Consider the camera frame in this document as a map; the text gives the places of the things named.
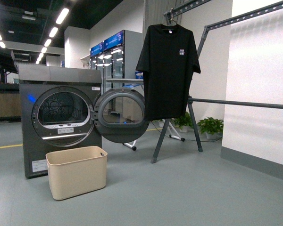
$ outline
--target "yellow floor line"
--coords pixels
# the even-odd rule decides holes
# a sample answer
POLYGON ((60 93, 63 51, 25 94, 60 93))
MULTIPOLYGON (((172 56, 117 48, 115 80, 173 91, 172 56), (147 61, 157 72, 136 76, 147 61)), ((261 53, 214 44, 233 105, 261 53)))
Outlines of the yellow floor line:
MULTIPOLYGON (((147 129, 146 131, 153 131, 153 130, 161 130, 162 128, 157 128, 157 129, 147 129)), ((1 146, 1 148, 9 148, 9 147, 20 147, 20 146, 23 146, 23 144, 20 144, 20 145, 8 145, 8 146, 1 146)))
POLYGON ((9 148, 9 147, 20 147, 20 146, 23 146, 23 144, 20 144, 20 145, 8 145, 8 146, 1 146, 1 148, 9 148))
POLYGON ((147 129, 146 131, 153 131, 153 130, 158 130, 158 129, 162 129, 162 128, 157 128, 157 129, 147 129))

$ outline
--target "black t-shirt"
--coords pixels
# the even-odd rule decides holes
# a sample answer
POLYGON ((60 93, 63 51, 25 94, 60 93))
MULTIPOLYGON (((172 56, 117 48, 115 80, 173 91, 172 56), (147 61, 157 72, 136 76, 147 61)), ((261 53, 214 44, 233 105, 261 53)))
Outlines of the black t-shirt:
POLYGON ((184 115, 193 72, 200 73, 193 32, 149 26, 136 70, 143 72, 146 120, 184 115))

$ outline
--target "washing machine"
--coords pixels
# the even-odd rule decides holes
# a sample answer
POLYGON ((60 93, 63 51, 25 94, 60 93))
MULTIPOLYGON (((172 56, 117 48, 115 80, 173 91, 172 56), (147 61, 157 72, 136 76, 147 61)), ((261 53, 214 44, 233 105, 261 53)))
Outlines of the washing machine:
POLYGON ((25 176, 47 175, 46 153, 138 139, 144 98, 133 89, 101 95, 98 70, 19 65, 25 176))

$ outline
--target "blue display sign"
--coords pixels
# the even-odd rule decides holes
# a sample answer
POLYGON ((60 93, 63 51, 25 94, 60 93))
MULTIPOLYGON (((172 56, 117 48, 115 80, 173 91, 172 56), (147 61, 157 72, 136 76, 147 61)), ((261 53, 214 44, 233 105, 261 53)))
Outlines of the blue display sign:
POLYGON ((90 56, 95 56, 99 53, 102 53, 104 51, 104 42, 102 41, 100 44, 96 45, 95 47, 92 47, 90 50, 90 56))
POLYGON ((104 41, 104 50, 109 48, 113 48, 119 44, 123 43, 124 31, 120 31, 119 33, 111 36, 110 38, 104 41))

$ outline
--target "blue light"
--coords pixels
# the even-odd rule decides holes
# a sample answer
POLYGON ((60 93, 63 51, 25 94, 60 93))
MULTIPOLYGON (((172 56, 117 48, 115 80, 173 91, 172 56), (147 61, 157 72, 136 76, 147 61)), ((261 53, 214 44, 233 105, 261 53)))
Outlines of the blue light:
POLYGON ((33 104, 36 102, 36 98, 34 98, 34 96, 33 95, 28 95, 28 100, 30 101, 30 102, 32 102, 33 104))

